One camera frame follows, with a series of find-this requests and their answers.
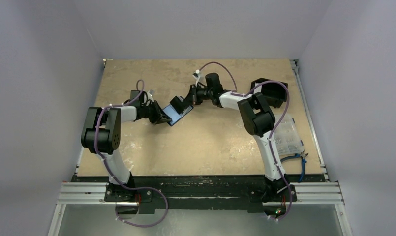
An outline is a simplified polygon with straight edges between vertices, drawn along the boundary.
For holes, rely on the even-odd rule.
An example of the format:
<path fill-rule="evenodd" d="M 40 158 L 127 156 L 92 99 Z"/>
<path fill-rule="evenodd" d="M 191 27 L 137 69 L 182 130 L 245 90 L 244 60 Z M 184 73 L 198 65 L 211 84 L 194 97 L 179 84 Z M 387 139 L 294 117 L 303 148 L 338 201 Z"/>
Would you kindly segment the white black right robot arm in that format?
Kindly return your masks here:
<path fill-rule="evenodd" d="M 247 94 L 238 94 L 224 89 L 217 73 L 207 74 L 205 80 L 205 85 L 199 82 L 192 84 L 186 98 L 175 96 L 163 109 L 171 118 L 169 125 L 174 125 L 193 106 L 201 104 L 204 100 L 210 100 L 220 108 L 239 111 L 245 130 L 255 139 L 261 154 L 264 165 L 264 196 L 271 200 L 279 199 L 284 195 L 285 188 L 290 188 L 274 142 L 274 132 L 281 121 L 275 119 L 265 95 L 256 92 L 256 89 L 267 84 L 277 84 L 285 92 L 288 88 L 282 82 L 264 80 L 255 85 Z"/>

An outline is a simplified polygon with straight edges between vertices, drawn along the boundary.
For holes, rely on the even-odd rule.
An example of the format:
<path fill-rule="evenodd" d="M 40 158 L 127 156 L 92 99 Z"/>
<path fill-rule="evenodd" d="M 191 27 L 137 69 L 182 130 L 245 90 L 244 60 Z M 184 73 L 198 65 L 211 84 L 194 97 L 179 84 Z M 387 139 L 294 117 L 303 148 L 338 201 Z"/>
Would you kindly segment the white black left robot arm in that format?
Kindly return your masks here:
<path fill-rule="evenodd" d="M 148 119 L 154 125 L 172 121 L 149 93 L 132 90 L 125 103 L 88 107 L 81 133 L 82 147 L 100 159 L 108 172 L 109 183 L 119 185 L 117 195 L 123 201 L 132 200 L 139 187 L 129 182 L 132 173 L 119 151 L 121 125 L 140 119 Z"/>

